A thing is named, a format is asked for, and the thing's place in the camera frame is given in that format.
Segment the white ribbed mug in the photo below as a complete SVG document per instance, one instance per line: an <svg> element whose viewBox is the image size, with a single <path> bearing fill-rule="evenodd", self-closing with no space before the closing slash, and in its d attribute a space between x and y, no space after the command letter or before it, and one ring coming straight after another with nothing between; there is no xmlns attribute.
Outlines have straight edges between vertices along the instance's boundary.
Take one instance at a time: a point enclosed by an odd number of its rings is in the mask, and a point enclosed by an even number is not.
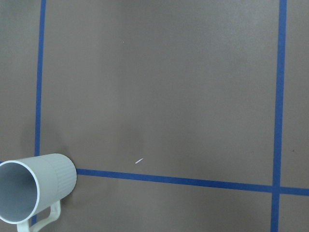
<svg viewBox="0 0 309 232"><path fill-rule="evenodd" d="M19 232L38 232L58 220L61 200L75 188L77 172L62 154L0 164L0 218Z"/></svg>

